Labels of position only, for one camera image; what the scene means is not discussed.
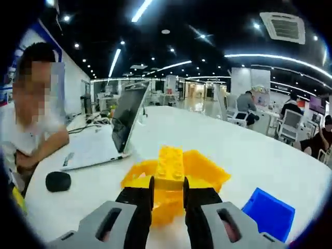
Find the ceiling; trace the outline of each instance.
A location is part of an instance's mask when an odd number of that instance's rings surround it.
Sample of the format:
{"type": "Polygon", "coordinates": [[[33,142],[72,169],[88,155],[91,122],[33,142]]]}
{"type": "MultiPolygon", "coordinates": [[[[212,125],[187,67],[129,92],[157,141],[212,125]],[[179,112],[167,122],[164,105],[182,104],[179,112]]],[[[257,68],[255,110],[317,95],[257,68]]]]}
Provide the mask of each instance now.
{"type": "MultiPolygon", "coordinates": [[[[324,40],[288,1],[223,1],[221,4],[217,0],[153,0],[138,22],[131,22],[143,3],[144,0],[59,0],[61,29],[48,15],[49,9],[41,20],[91,79],[95,78],[93,74],[98,79],[107,78],[115,53],[121,49],[112,77],[130,73],[130,77],[147,77],[148,72],[156,71],[154,68],[191,61],[149,77],[161,78],[168,74],[185,78],[229,76],[232,67],[243,65],[270,70],[275,82],[317,95],[332,93],[332,76],[330,78],[316,68],[283,59],[225,57],[228,54],[278,55],[309,63],[330,74],[324,40]],[[305,44],[271,39],[260,12],[301,17],[305,24],[305,44]],[[64,20],[65,16],[70,17],[69,21],[64,20]],[[131,68],[141,64],[144,69],[135,71],[131,68]]],[[[298,91],[298,94],[303,96],[305,93],[298,91]]]]}

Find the person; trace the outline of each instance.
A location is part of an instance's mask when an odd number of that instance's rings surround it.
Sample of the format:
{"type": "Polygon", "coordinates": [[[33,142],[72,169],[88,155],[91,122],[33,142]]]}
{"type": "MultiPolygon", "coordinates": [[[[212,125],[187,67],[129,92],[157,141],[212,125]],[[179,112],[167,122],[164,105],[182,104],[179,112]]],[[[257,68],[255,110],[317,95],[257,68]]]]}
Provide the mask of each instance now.
{"type": "Polygon", "coordinates": [[[26,187],[37,164],[69,143],[64,122],[46,101],[55,61],[51,45],[27,47],[16,69],[13,103],[2,113],[4,163],[22,175],[26,187]]]}
{"type": "Polygon", "coordinates": [[[292,110],[302,115],[301,109],[297,106],[297,95],[293,92],[290,93],[290,99],[284,104],[280,112],[280,119],[284,119],[286,110],[292,110]]]}
{"type": "MultiPolygon", "coordinates": [[[[253,101],[253,94],[250,91],[246,91],[245,94],[241,94],[238,99],[238,111],[249,113],[249,110],[257,111],[255,103],[253,101]]],[[[247,126],[253,125],[255,121],[258,121],[259,117],[253,113],[249,113],[246,121],[247,126]]]]}
{"type": "Polygon", "coordinates": [[[332,144],[332,118],[330,115],[325,117],[325,128],[319,128],[319,132],[311,139],[295,142],[293,146],[302,150],[308,155],[318,159],[319,151],[327,151],[332,144]]]}

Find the blue container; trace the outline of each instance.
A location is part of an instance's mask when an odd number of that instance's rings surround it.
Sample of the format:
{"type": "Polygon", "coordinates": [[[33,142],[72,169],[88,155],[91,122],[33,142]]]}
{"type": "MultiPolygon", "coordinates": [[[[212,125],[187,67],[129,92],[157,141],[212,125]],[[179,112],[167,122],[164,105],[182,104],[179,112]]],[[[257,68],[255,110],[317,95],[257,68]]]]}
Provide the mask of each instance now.
{"type": "Polygon", "coordinates": [[[294,219],[293,207],[256,188],[242,211],[257,223],[259,232],[286,241],[294,219]]]}

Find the white table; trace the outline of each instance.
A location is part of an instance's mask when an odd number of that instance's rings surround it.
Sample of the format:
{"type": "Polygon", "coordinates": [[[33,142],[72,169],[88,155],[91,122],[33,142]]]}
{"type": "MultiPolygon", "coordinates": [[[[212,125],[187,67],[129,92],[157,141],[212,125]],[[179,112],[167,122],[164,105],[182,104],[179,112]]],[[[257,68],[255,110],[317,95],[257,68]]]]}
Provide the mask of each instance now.
{"type": "MultiPolygon", "coordinates": [[[[61,150],[37,167],[26,194],[28,220],[44,241],[69,230],[107,200],[120,193],[120,181],[131,165],[158,157],[161,145],[197,149],[232,175],[219,195],[242,208],[256,187],[296,209],[287,242],[295,239],[319,210],[329,187],[331,170],[318,160],[257,132],[201,114],[168,106],[146,108],[148,118],[131,138],[134,154],[120,161],[70,171],[69,191],[50,193],[45,177],[61,167],[61,150]]],[[[190,248],[184,218],[151,229],[146,248],[190,248]]]]}

